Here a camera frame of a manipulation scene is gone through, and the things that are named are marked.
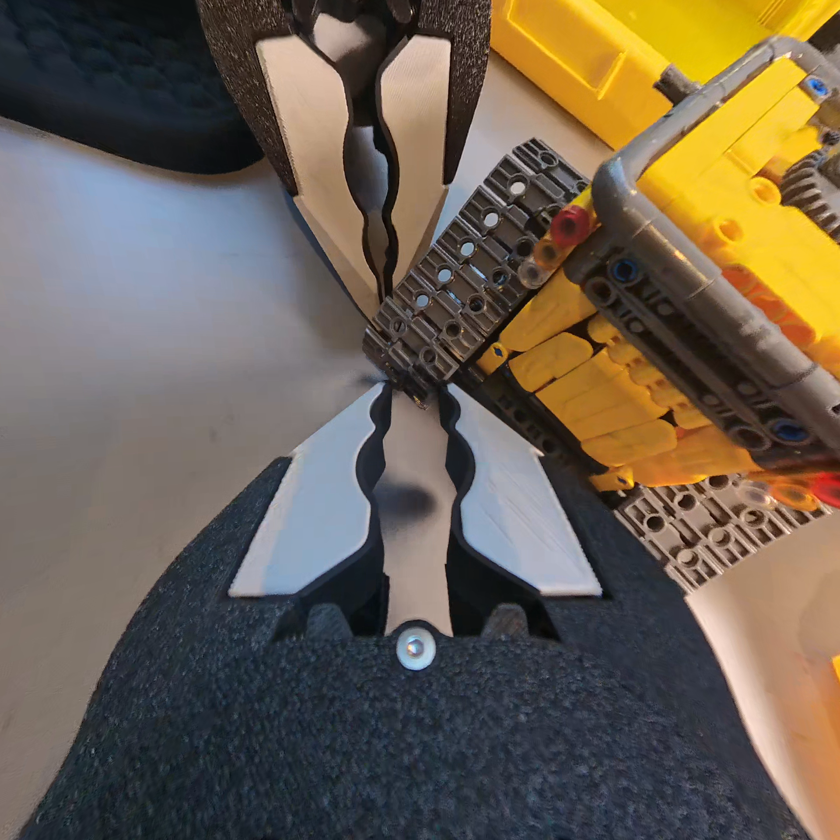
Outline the yellow storage bin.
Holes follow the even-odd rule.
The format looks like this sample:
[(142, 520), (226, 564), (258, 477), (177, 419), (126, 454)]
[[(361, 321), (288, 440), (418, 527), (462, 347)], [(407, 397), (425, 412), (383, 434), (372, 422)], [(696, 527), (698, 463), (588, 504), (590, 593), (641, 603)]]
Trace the yellow storage bin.
[(670, 66), (706, 83), (772, 35), (807, 40), (838, 1), (494, 1), (491, 47), (618, 149), (670, 108)]

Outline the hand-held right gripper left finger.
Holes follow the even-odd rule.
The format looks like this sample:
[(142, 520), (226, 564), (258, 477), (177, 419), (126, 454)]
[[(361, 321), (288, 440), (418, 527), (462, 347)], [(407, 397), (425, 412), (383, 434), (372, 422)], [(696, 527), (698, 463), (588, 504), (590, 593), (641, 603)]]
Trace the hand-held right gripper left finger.
[(373, 488), (385, 467), (391, 409), (392, 388), (376, 384), (292, 451), (230, 597), (369, 600), (380, 590)]

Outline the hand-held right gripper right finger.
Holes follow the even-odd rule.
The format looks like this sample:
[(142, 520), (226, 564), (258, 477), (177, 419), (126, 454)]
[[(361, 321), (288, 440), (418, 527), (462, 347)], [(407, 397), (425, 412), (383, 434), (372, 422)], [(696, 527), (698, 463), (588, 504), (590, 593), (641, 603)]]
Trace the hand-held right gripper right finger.
[(542, 452), (457, 385), (440, 393), (440, 422), (459, 544), (538, 595), (601, 597)]

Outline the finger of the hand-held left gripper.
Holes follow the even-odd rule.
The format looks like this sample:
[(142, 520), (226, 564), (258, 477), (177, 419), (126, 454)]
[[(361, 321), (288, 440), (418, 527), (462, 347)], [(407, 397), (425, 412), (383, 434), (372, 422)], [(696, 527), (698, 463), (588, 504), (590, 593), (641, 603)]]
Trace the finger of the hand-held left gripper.
[(348, 184), (352, 107), (333, 63), (298, 35), (256, 46), (297, 194), (293, 201), (345, 289), (370, 319), (382, 304), (367, 244), (368, 217)]
[(375, 79), (374, 101), (388, 164), (381, 298), (390, 296), (427, 252), (448, 194), (450, 53), (446, 38), (405, 37)]

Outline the black quilted wrist rest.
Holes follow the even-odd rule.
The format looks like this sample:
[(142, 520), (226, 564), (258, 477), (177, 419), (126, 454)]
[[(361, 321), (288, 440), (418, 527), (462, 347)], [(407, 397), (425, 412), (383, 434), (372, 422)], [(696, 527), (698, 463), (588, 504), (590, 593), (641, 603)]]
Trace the black quilted wrist rest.
[(264, 157), (193, 1), (2, 1), (1, 114), (171, 172)]

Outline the yellow toy brick bulldozer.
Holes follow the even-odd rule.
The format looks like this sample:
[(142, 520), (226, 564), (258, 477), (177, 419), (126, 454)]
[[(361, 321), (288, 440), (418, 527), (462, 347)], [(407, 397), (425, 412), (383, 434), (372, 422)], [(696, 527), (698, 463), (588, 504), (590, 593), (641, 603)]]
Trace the yellow toy brick bulldozer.
[(777, 35), (658, 85), (474, 396), (691, 593), (838, 508), (838, 69)]

